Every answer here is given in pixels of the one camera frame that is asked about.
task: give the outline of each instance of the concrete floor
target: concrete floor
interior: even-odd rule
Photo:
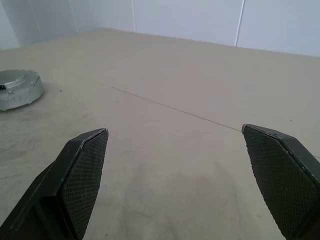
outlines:
[[[45,94],[0,113],[0,223],[71,138],[108,128],[86,240],[284,239],[242,124],[320,156],[320,59],[101,30],[0,52]]]

